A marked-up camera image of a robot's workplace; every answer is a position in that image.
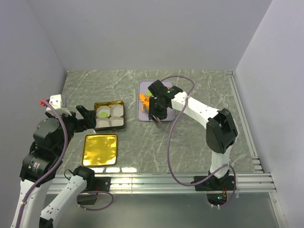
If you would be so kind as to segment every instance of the green circle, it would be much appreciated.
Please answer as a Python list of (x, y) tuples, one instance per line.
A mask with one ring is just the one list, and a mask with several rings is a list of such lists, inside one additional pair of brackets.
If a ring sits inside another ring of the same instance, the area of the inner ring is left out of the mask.
[(107, 112), (101, 112), (100, 114), (99, 114), (99, 117), (100, 118), (106, 118), (108, 116), (108, 113)]
[(146, 95), (147, 95), (147, 96), (152, 96), (152, 93), (150, 92), (150, 90), (148, 90), (148, 91), (146, 92)]

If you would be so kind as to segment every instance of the gray wall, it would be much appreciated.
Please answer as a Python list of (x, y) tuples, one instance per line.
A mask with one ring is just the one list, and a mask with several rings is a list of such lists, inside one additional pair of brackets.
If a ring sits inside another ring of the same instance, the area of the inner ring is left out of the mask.
[(234, 70), (271, 0), (28, 0), (66, 70)]
[(38, 104), (61, 92), (65, 71), (25, 0), (0, 1), (0, 226), (10, 227), (19, 198), (19, 173), (36, 124)]
[(303, 227), (304, 1), (273, 0), (236, 69), (258, 154), (291, 228)]

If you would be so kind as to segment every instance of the purple cable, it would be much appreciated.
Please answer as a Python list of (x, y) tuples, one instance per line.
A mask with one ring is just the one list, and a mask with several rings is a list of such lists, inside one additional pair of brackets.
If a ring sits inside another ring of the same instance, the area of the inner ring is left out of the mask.
[[(190, 93), (191, 93), (191, 92), (193, 91), (193, 89), (194, 89), (194, 86), (195, 86), (194, 81), (193, 81), (192, 79), (188, 78), (188, 77), (180, 76), (180, 75), (168, 76), (168, 77), (165, 77), (164, 79), (162, 79), (161, 81), (164, 81), (164, 80), (166, 80), (166, 79), (168, 79), (168, 78), (172, 78), (172, 77), (181, 77), (181, 78), (187, 79), (188, 81), (190, 81), (190, 82), (192, 83), (191, 89), (187, 92), (187, 95), (189, 96)], [(167, 163), (168, 163), (168, 168), (169, 168), (169, 171), (170, 171), (171, 176), (173, 177), (173, 179), (174, 179), (177, 183), (179, 183), (180, 185), (188, 186), (188, 187), (189, 187), (189, 186), (196, 186), (196, 185), (199, 185), (199, 184), (205, 182), (206, 180), (208, 180), (209, 178), (211, 178), (215, 173), (217, 173), (219, 170), (221, 170), (222, 168), (224, 168), (224, 167), (226, 167), (226, 166), (229, 166), (229, 167), (232, 169), (232, 171), (233, 171), (233, 176), (234, 176), (234, 188), (233, 188), (233, 192), (232, 192), (232, 195), (231, 195), (231, 197), (229, 198), (229, 200), (228, 200), (225, 204), (223, 204), (223, 205), (220, 206), (220, 207), (223, 207), (223, 206), (227, 205), (227, 204), (231, 201), (232, 197), (233, 197), (234, 194), (235, 194), (236, 187), (237, 187), (236, 172), (235, 172), (234, 168), (233, 168), (231, 165), (228, 165), (228, 164), (222, 165), (221, 167), (219, 167), (218, 169), (216, 169), (214, 172), (212, 172), (209, 176), (207, 176), (207, 177), (204, 178), (203, 180), (201, 180), (201, 181), (199, 181), (199, 182), (196, 182), (196, 183), (183, 183), (183, 182), (179, 181), (179, 180), (177, 179), (177, 177), (174, 175), (173, 170), (172, 170), (172, 167), (171, 167), (171, 162), (170, 162), (170, 143), (171, 143), (171, 137), (172, 137), (172, 133), (173, 133), (173, 130), (174, 130), (174, 128), (175, 128), (176, 123), (178, 122), (178, 120), (180, 119), (181, 115), (184, 113), (184, 111), (185, 111), (185, 109), (186, 109), (186, 107), (187, 107), (187, 105), (188, 105), (188, 98), (189, 98), (188, 96), (186, 97), (185, 105), (183, 106), (182, 110), (180, 111), (180, 113), (178, 114), (178, 116), (176, 117), (176, 119), (174, 120), (174, 122), (173, 122), (173, 124), (172, 124), (172, 127), (171, 127), (171, 129), (170, 129), (170, 132), (169, 132), (169, 139), (168, 139), (168, 145), (167, 145)]]
[[(55, 110), (55, 108), (53, 108), (52, 105), (50, 105), (48, 102), (42, 100), (41, 101), (42, 103), (44, 103), (47, 107), (49, 107), (55, 114), (55, 116), (58, 118), (59, 122), (60, 122), (60, 125), (62, 127), (62, 130), (63, 130), (63, 134), (64, 134), (64, 146), (63, 146), (63, 150), (62, 150), (62, 153), (58, 159), (58, 161), (55, 163), (55, 165), (46, 173), (44, 174), (42, 177), (40, 177), (28, 190), (28, 192), (25, 194), (24, 198), (23, 198), (23, 202), (26, 202), (31, 194), (31, 192), (34, 190), (34, 188), (39, 184), (41, 183), (48, 175), (50, 175), (61, 163), (61, 160), (63, 159), (65, 153), (66, 153), (66, 150), (67, 150), (67, 143), (68, 143), (68, 137), (67, 137), (67, 129), (66, 129), (66, 126), (61, 118), (61, 116), (59, 115), (59, 113)], [(20, 227), (20, 223), (21, 223), (21, 219), (22, 219), (22, 214), (23, 214), (23, 210), (24, 210), (24, 207), (25, 207), (25, 204), (22, 204), (20, 206), (20, 209), (19, 209), (19, 214), (18, 214), (18, 217), (17, 217), (17, 222), (16, 222), (16, 228), (19, 228)]]
[(102, 208), (92, 209), (92, 208), (86, 208), (86, 207), (84, 207), (84, 206), (82, 206), (82, 205), (79, 205), (81, 208), (83, 208), (83, 209), (85, 209), (85, 210), (90, 210), (90, 211), (99, 211), (99, 210), (103, 210), (103, 209), (106, 209), (106, 208), (108, 208), (109, 206), (111, 206), (111, 204), (112, 204), (113, 201), (114, 201), (114, 196), (113, 196), (113, 194), (111, 194), (111, 193), (109, 193), (109, 192), (107, 192), (107, 191), (84, 191), (84, 193), (105, 193), (105, 194), (108, 194), (108, 195), (110, 195), (110, 196), (112, 197), (111, 202), (109, 202), (108, 205), (106, 205), (106, 206), (104, 206), (104, 207), (102, 207)]

